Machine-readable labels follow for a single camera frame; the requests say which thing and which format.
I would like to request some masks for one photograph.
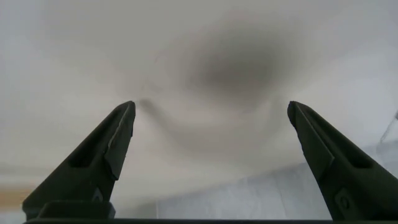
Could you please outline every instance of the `white ceiling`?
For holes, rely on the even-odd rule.
[[[398,108],[397,1],[0,1],[0,177],[38,184],[137,103],[116,206],[303,162],[286,108],[359,146]]]

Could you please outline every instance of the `light gray surface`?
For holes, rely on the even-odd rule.
[[[398,177],[398,141],[363,148]],[[159,218],[309,219],[331,216],[307,163],[157,202]]]
[[[307,163],[274,172],[274,177],[277,180],[288,219],[331,219]]]
[[[247,178],[234,184],[169,198],[159,201],[157,207],[159,218],[286,218],[280,192],[272,175]]]

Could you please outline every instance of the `white surface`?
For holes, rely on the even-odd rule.
[[[303,162],[290,100],[359,146],[398,108],[397,1],[0,4],[7,180],[39,183],[126,100],[116,208]]]

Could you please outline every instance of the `white wall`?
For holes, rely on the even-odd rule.
[[[123,208],[303,162],[290,100],[360,146],[398,108],[397,1],[0,4],[0,165],[26,184],[126,100]]]

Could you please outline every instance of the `gray wall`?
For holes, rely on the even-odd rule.
[[[398,176],[398,141],[363,149]],[[192,219],[317,219],[328,212],[308,164],[145,205],[122,216]]]

